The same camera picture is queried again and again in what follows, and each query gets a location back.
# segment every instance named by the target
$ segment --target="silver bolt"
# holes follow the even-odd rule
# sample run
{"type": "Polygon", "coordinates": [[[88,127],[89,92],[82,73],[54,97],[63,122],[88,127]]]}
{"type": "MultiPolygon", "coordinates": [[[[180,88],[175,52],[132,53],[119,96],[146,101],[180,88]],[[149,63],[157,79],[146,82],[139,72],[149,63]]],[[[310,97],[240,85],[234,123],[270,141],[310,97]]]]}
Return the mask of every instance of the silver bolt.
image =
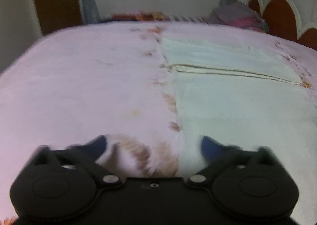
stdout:
{"type": "Polygon", "coordinates": [[[189,179],[191,182],[194,182],[194,183],[202,183],[206,180],[206,177],[203,175],[196,174],[191,176],[189,179]]]}
{"type": "Polygon", "coordinates": [[[119,178],[115,175],[107,175],[103,177],[103,181],[109,184],[116,183],[119,181],[119,178]]]}
{"type": "Polygon", "coordinates": [[[152,183],[152,184],[150,184],[150,187],[152,187],[152,188],[157,188],[157,187],[159,187],[159,184],[157,184],[157,183],[152,183]]]}

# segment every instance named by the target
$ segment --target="bed sheet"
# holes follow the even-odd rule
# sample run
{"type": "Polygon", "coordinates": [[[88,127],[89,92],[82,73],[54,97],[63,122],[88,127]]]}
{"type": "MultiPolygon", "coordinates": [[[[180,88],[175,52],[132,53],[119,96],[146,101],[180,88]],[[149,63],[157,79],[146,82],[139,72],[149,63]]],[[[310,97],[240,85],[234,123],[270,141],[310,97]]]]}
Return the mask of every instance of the bed sheet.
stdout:
{"type": "Polygon", "coordinates": [[[10,185],[41,144],[61,149],[106,134],[110,147],[99,163],[118,175],[176,172],[183,136],[162,36],[280,54],[303,79],[307,93],[317,98],[316,51],[267,34],[165,22],[58,31],[40,40],[0,77],[0,163],[7,163],[0,167],[0,218],[15,214],[10,185]]]}

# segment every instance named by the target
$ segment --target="scalloped headboard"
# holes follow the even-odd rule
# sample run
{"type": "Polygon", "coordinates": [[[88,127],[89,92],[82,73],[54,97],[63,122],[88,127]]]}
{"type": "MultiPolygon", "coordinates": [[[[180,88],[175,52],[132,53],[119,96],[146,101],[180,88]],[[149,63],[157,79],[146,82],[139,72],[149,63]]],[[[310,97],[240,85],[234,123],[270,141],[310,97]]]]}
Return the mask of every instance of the scalloped headboard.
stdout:
{"type": "Polygon", "coordinates": [[[298,10],[291,0],[271,0],[266,7],[261,0],[250,0],[249,7],[265,19],[269,34],[317,50],[317,29],[302,27],[298,10]]]}

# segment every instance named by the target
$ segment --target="brown headboard panel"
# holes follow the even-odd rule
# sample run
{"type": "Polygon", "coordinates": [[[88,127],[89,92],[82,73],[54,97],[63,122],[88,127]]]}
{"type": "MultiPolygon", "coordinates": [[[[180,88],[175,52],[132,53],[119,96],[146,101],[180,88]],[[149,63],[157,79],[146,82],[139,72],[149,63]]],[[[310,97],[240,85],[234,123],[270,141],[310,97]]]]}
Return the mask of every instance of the brown headboard panel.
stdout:
{"type": "MultiPolygon", "coordinates": [[[[250,0],[249,7],[256,12],[261,13],[258,0],[250,0]]],[[[286,0],[271,0],[263,11],[262,17],[268,24],[269,34],[317,50],[316,28],[309,28],[299,39],[297,39],[298,28],[296,25],[296,18],[292,7],[286,0]]]]}

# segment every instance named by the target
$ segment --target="headboard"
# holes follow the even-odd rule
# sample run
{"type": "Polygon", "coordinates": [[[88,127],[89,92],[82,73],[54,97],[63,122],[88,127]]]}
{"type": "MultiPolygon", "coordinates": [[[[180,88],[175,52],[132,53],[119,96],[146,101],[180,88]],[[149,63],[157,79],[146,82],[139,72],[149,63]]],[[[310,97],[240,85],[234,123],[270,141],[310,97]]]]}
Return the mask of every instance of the headboard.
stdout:
{"type": "Polygon", "coordinates": [[[297,42],[317,50],[317,25],[302,26],[301,17],[292,0],[250,0],[249,7],[258,12],[268,24],[269,34],[297,42]]]}

